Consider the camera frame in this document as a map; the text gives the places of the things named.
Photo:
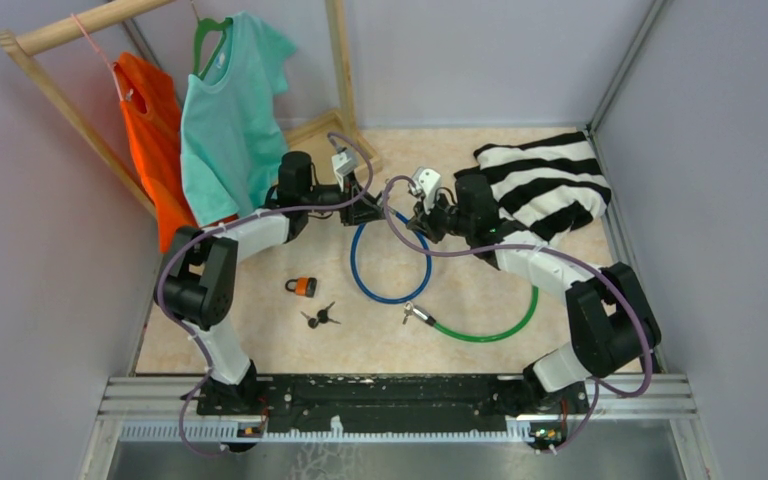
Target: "wooden rack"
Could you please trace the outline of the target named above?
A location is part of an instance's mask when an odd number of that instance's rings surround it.
[[[114,0],[77,16],[87,31],[92,33],[162,7],[172,3],[172,1],[174,0]],[[342,132],[370,153],[373,168],[377,171],[381,168],[381,159],[372,145],[358,131],[355,118],[354,91],[352,90],[343,0],[325,0],[325,8],[331,32],[331,51],[337,74],[340,108],[329,110],[308,123],[285,132],[284,135],[291,149],[304,150],[310,153],[314,158],[314,163],[317,164],[317,170],[328,172],[331,171],[330,158],[333,154],[333,148],[328,144],[325,134],[329,131]],[[81,37],[81,30],[75,21],[69,17],[21,35],[15,35],[10,30],[2,30],[0,31],[0,45],[69,121],[72,127],[89,143],[140,204],[152,215],[155,215],[154,205],[143,189],[139,178],[126,166],[123,159],[113,151],[89,119],[78,110],[54,79],[34,58],[39,53]]]

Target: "orange tank top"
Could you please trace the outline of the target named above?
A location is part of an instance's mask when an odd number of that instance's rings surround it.
[[[181,109],[172,78],[145,60],[123,53],[114,66],[124,100],[119,102],[131,157],[157,210],[160,251],[175,231],[195,225],[181,187]]]

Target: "green t-shirt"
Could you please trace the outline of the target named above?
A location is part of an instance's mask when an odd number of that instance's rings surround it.
[[[296,46],[246,12],[231,18],[204,80],[189,76],[181,117],[181,181],[199,226],[260,206],[287,152],[272,97],[287,91]]]

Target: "clothes hanger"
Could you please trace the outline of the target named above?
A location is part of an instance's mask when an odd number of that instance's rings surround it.
[[[87,29],[84,28],[84,24],[81,23],[81,21],[78,19],[78,16],[74,13],[71,15],[72,20],[78,24],[78,28],[81,29],[81,33],[83,33],[84,37],[86,37],[86,39],[90,42],[90,45],[93,47],[93,50],[95,50],[95,53],[101,56],[101,59],[104,60],[104,64],[107,66],[107,69],[110,70],[110,75],[113,76],[113,84],[116,85],[116,93],[119,95],[119,101],[121,102],[125,99],[125,97],[122,96],[122,88],[119,86],[119,80],[116,78],[116,72],[113,70],[113,64],[110,63],[110,60],[108,60],[104,50],[97,43],[95,43],[95,40],[92,39],[89,32],[87,32]]]
[[[207,71],[210,70],[210,66],[213,65],[213,62],[216,61],[216,57],[219,56],[219,50],[222,49],[222,45],[225,44],[225,40],[228,38],[228,27],[230,27],[234,21],[230,18],[226,18],[221,22],[217,22],[212,18],[201,18],[199,17],[198,11],[196,10],[196,4],[193,0],[190,0],[190,5],[193,7],[193,13],[196,15],[196,20],[198,20],[198,24],[196,25],[196,35],[193,39],[193,75],[197,76],[199,80],[204,80],[204,77],[207,76]],[[204,70],[200,71],[201,47],[202,44],[204,44],[205,37],[210,32],[221,32],[222,36],[219,38],[219,43],[213,50],[210,59],[205,64]]]

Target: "green cable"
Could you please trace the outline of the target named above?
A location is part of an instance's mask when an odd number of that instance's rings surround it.
[[[458,340],[463,340],[464,342],[473,342],[473,343],[498,342],[499,340],[503,340],[517,333],[518,331],[522,330],[522,328],[526,324],[528,324],[528,321],[531,320],[531,317],[534,316],[534,311],[537,310],[537,297],[539,293],[540,293],[540,290],[538,290],[537,287],[532,285],[531,305],[528,306],[528,311],[525,312],[525,316],[522,317],[522,320],[520,320],[519,323],[514,325],[510,330],[504,331],[502,333],[497,333],[496,335],[487,335],[483,337],[475,336],[475,335],[467,335],[465,333],[456,332],[444,325],[441,325],[440,322],[435,323],[434,328],[439,330],[441,333],[444,333],[452,338],[457,338]]]

